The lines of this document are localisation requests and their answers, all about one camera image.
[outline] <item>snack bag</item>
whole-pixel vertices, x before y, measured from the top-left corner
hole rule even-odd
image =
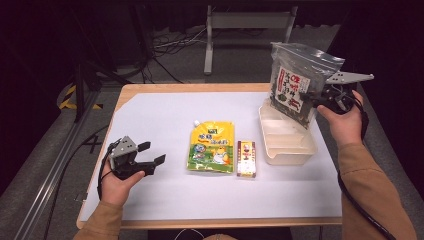
[[[232,122],[197,123],[191,133],[187,169],[232,173],[234,125]]]
[[[271,106],[308,129],[315,111],[302,94],[320,95],[344,59],[298,43],[272,43],[272,47]]]

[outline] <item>sleeve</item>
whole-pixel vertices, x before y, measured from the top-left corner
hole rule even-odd
[[[339,148],[340,174],[358,204],[396,239],[417,239],[399,194],[386,174],[361,144]],[[346,196],[342,196],[343,239],[385,239]]]
[[[100,201],[84,227],[75,235],[74,240],[118,239],[122,211],[122,206]]]

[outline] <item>label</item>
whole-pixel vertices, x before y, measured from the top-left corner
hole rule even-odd
[[[303,101],[300,99],[300,93],[306,93],[310,82],[310,79],[280,67],[275,99],[289,109],[300,113],[303,105]]]

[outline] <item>green snack package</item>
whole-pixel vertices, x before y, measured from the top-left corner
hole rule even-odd
[[[187,169],[232,173],[234,171],[234,125],[204,122],[191,133]]]

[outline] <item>plastic container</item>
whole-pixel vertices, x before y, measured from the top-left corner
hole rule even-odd
[[[259,108],[267,163],[303,165],[317,152],[310,130],[305,129],[265,101]]]

